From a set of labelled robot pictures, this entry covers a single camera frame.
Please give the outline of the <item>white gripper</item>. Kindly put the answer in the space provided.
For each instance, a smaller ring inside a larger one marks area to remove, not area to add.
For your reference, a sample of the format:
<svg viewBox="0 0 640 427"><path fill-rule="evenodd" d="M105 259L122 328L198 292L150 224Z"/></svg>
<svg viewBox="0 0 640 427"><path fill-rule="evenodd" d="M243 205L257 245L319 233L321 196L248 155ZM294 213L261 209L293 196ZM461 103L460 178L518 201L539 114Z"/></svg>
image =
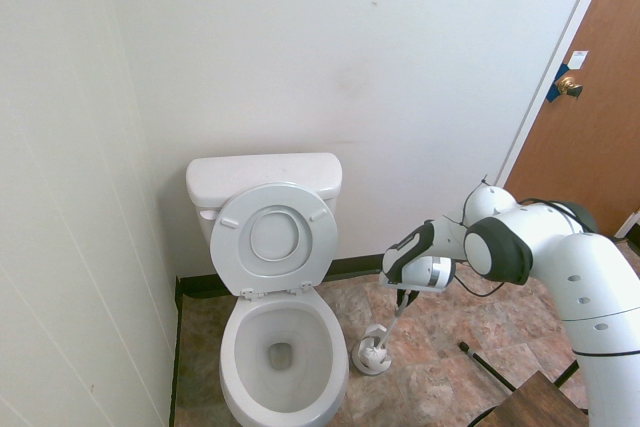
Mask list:
<svg viewBox="0 0 640 427"><path fill-rule="evenodd" d="M380 274L378 281L382 287L398 290L396 296L397 311L403 311L405 308L406 291L410 291L407 294L406 306L409 306L417 298L417 292L420 291L419 285L404 282L402 277L391 280L385 274Z"/></svg>

